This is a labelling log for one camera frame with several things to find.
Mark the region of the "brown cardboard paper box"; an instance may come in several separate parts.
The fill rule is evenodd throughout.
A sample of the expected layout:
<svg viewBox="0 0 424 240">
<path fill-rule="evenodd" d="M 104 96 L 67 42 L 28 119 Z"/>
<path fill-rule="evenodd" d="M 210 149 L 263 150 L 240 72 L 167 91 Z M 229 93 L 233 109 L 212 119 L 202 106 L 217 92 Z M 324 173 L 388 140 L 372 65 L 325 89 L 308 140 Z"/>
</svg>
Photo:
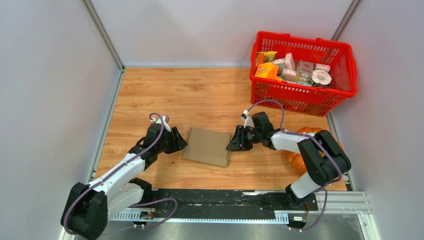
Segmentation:
<svg viewBox="0 0 424 240">
<path fill-rule="evenodd" d="M 192 127 L 182 158 L 185 160 L 226 167 L 230 152 L 226 149 L 232 135 L 227 132 Z"/>
</svg>

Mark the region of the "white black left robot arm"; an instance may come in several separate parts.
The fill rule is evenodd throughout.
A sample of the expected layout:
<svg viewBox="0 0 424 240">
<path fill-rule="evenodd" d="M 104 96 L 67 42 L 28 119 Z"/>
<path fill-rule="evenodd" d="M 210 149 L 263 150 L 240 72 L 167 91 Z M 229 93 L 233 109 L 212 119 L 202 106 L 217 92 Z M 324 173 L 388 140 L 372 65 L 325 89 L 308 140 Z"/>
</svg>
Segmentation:
<svg viewBox="0 0 424 240">
<path fill-rule="evenodd" d="M 107 223 L 129 207 L 157 205 L 151 183 L 138 175 L 152 165 L 161 153 L 172 154 L 188 145 L 177 127 L 152 123 L 146 136 L 130 148 L 125 157 L 104 175 L 76 183 L 70 190 L 60 220 L 64 230 L 88 240 L 96 240 Z"/>
</svg>

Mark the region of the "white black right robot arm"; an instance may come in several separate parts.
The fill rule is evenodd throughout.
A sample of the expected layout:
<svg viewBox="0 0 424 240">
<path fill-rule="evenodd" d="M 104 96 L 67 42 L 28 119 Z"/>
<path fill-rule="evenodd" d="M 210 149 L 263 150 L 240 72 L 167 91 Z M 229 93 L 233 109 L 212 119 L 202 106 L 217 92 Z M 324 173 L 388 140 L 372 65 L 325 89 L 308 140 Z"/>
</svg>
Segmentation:
<svg viewBox="0 0 424 240">
<path fill-rule="evenodd" d="M 291 209 L 299 209 L 310 196 L 336 182 L 352 164 L 342 147 L 327 130 L 293 132 L 274 128 L 265 112 L 252 116 L 245 111 L 243 125 L 237 125 L 227 151 L 249 151 L 254 144 L 275 151 L 300 154 L 306 168 L 302 176 L 285 188 L 283 202 Z"/>
</svg>

